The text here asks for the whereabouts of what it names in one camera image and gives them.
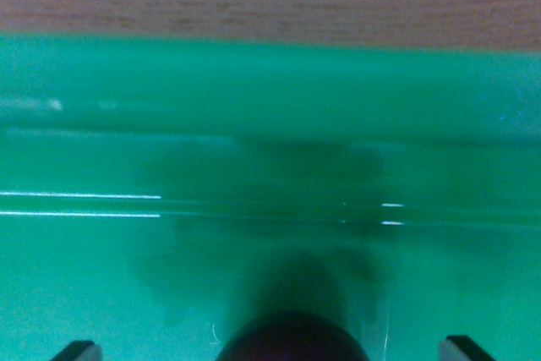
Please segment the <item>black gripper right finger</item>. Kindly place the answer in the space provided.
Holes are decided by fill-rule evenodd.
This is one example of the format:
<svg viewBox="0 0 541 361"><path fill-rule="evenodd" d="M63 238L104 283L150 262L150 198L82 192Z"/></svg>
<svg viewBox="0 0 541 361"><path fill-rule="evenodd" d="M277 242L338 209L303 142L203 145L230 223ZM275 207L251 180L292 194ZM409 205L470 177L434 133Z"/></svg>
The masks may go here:
<svg viewBox="0 0 541 361"><path fill-rule="evenodd" d="M495 361L467 335L450 335L440 342L439 361Z"/></svg>

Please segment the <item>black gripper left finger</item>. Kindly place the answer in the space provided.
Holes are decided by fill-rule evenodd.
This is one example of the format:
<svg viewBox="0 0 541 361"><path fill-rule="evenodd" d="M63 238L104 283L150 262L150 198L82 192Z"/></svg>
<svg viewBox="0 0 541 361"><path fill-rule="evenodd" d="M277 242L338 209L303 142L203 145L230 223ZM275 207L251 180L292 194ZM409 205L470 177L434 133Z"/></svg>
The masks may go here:
<svg viewBox="0 0 541 361"><path fill-rule="evenodd" d="M52 357L51 361L102 361L102 349L91 340L76 340Z"/></svg>

